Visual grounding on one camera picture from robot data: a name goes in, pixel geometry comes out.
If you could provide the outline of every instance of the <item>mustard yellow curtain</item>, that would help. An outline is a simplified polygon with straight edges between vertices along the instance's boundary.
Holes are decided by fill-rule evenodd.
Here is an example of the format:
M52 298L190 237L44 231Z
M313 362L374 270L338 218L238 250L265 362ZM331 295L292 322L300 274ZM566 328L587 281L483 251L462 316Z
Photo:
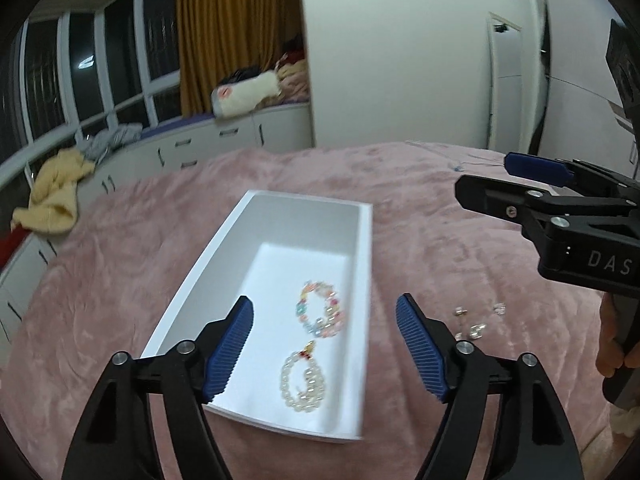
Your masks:
M278 60L286 0L176 0L182 114L210 112L210 94L235 70Z

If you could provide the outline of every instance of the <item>beaded bracelet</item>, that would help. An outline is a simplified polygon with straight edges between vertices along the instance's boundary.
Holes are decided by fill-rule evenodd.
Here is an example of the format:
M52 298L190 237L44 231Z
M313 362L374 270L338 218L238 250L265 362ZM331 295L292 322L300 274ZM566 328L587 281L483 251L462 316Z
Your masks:
M318 296L324 298L326 317L319 317L315 323L310 323L306 315L306 297L310 292L315 292ZM340 310L340 301L334 286L325 282L305 283L302 292L300 292L300 300L296 305L296 316L298 316L305 330L315 337L333 337L340 332L344 324L344 313Z
M302 352L293 352L282 365L282 372L280 373L280 391L282 392L282 398L287 406L297 412L303 410L307 413L312 412L314 409L320 407L320 403L324 397L324 377L322 376L318 363L311 357L315 346L315 342L310 341ZM300 361L300 359L306 359L308 361L308 368L305 369L306 390L304 392L298 391L296 398L294 398L289 390L289 375L291 374L293 365Z

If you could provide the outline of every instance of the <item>open rectangular box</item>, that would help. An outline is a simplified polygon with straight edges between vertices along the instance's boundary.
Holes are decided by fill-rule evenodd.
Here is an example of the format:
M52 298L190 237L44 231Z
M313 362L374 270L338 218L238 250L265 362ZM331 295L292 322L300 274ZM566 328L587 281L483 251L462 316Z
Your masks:
M268 430L329 440L360 437L367 367L372 206L329 198L248 191L204 249L158 323L142 357L195 339L223 319L239 296L254 304L254 326L226 390L206 408ZM306 282L334 286L346 322L317 338L314 358L324 399L310 413L286 406L280 391L285 359L313 336L296 315ZM311 321L324 300L308 297ZM303 387L302 363L290 386Z

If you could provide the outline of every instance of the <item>window pane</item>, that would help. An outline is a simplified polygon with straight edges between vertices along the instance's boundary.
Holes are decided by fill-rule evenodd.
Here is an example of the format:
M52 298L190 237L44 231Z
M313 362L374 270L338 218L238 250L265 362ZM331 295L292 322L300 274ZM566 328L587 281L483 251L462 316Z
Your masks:
M30 23L27 28L24 76L34 139L65 123L58 86L57 31L58 20Z
M144 101L137 101L132 105L116 112L118 122L124 123L142 123L143 128L149 127L149 118L146 116L146 107Z
M29 163L29 166L31 167L31 174L33 175L33 178L36 178L38 176L38 172L42 168L42 165L45 162L47 162L52 156L56 156L59 150L63 148L72 148L75 145L76 145L76 140L74 139L74 136L71 136L68 139L65 139L62 142L59 142L58 144L56 144L48 152L43 153L38 158L32 160Z
M94 16L72 14L69 23L69 59L76 108L81 121L103 111L94 55Z
M142 92L133 30L133 0L116 0L104 9L104 35L113 102L118 104Z
M145 35L151 79L178 70L175 0L145 0Z
M0 164L26 145L21 135L22 114L17 88L17 41L0 58Z
M24 172L19 173L0 189L0 237L11 232L11 218L16 207L27 207L31 188Z
M82 127L82 133L85 136L93 137L96 134L99 134L101 131L106 130L108 128L107 118L100 119L99 121L95 121L95 123L88 124L87 126Z
M180 87L171 88L161 94L154 95L158 122L168 121L174 117L180 117Z

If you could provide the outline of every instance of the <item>bed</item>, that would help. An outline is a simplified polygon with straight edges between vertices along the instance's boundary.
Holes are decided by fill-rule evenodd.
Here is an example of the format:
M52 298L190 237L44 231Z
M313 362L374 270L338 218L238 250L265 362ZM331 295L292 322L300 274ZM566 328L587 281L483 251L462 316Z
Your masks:
M397 142L272 155L232 152L123 187L81 216L38 286L2 375L0 413L44 480L58 480L79 417L116 351L139 356L200 252L248 189L374 205L369 361L363 439L326 444L207 413L241 480L414 478L444 413L425 391L395 326L410 292L428 317L458 330L457 306L485 322L479 347L538 355L584 450L607 427L594 366L600 295L548 282L519 227L463 210L460 174L508 178L498 153ZM504 316L493 313L506 304ZM154 427L167 480L180 475L159 399ZM470 478L492 441L491 399Z

